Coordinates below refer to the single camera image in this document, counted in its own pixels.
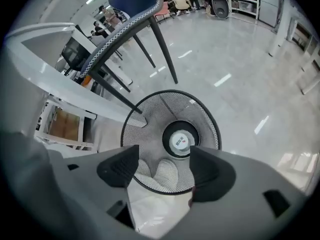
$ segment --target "gray tile floor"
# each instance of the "gray tile floor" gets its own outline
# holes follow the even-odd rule
[[[245,20],[239,14],[237,18]],[[138,36],[156,68],[130,40],[123,46],[123,61],[117,62],[133,79],[131,93],[112,84],[134,104],[167,89],[194,95],[215,118],[222,150],[268,163],[306,191],[320,150],[320,85],[307,95],[300,90],[317,70],[303,72],[301,64],[307,57],[288,41],[270,57],[268,47],[275,34],[261,22],[240,19],[219,20],[202,10],[159,25],[178,84],[153,32],[143,29]],[[218,85],[228,74],[231,77]],[[105,98],[124,106],[107,92]],[[94,124],[100,132],[100,151],[120,146],[121,123],[100,118]]]

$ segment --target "glossy floor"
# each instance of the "glossy floor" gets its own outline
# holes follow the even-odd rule
[[[219,20],[201,10],[161,23],[178,84],[153,32],[145,28],[138,36],[156,68],[129,41],[117,62],[133,79],[131,92],[112,84],[134,104],[161,90],[194,95],[215,118],[223,151],[265,162],[307,191],[320,150],[320,84],[307,95],[301,88],[317,69],[302,71],[308,55],[292,42],[269,56],[275,34],[262,23],[243,20]],[[108,93],[105,98],[125,106]],[[101,133],[100,151],[120,146],[121,123],[100,118],[94,129]]]

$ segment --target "mesh trash can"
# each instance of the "mesh trash can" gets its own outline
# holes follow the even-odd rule
[[[147,125],[134,126],[141,114],[129,113],[121,132],[121,147],[139,145],[134,179],[165,195],[189,192],[195,185],[190,170],[190,146],[221,149],[216,121],[194,96],[179,90],[153,93],[137,105]]]

